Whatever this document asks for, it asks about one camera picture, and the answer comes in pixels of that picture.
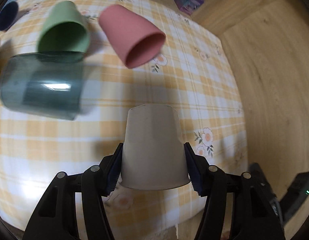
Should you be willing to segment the white plastic cup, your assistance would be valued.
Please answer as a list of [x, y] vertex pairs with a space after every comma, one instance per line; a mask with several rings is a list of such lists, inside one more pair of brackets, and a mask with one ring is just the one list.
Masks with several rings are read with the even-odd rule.
[[158, 191], [190, 182], [178, 113], [169, 105], [146, 104], [128, 111], [121, 185]]

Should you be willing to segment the transparent teal cup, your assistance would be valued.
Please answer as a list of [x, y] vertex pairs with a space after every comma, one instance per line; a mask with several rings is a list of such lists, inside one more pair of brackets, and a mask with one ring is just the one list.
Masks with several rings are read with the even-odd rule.
[[0, 76], [0, 99], [16, 112], [74, 120], [80, 111], [83, 53], [48, 51], [11, 57]]

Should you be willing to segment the pink plastic cup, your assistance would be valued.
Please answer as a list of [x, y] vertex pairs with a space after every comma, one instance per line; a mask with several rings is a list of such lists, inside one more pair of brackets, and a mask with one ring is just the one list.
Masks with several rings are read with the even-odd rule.
[[123, 64], [136, 68], [159, 54], [166, 35], [146, 18], [114, 4], [103, 10], [99, 25]]

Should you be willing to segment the green plastic cup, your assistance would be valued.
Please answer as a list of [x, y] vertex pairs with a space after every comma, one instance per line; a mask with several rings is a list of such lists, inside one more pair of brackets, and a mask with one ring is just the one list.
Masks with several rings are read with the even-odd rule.
[[37, 41], [38, 52], [86, 53], [90, 46], [87, 19], [72, 1], [57, 3], [45, 20]]

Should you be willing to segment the blue plastic cup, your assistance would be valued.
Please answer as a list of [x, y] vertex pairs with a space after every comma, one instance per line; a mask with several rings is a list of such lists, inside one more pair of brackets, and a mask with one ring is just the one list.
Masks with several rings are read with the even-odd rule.
[[7, 3], [0, 12], [0, 31], [6, 31], [14, 23], [19, 11], [16, 1]]

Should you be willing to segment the yellow plaid floral tablecloth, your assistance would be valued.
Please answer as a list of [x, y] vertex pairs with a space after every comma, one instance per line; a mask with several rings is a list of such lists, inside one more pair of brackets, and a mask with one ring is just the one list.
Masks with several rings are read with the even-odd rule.
[[[150, 0], [19, 0], [26, 15], [0, 32], [0, 65], [36, 50], [53, 6], [72, 1], [91, 33], [86, 57], [84, 114], [74, 121], [50, 119], [5, 108], [0, 102], [0, 215], [24, 230], [57, 172], [84, 172], [112, 154], [124, 140], [128, 110], [146, 103], [171, 105], [183, 139], [196, 154], [227, 173], [247, 168], [244, 111], [221, 41], [210, 31]], [[97, 19], [120, 4], [147, 18], [167, 36], [161, 53], [135, 69], [126, 68]]]

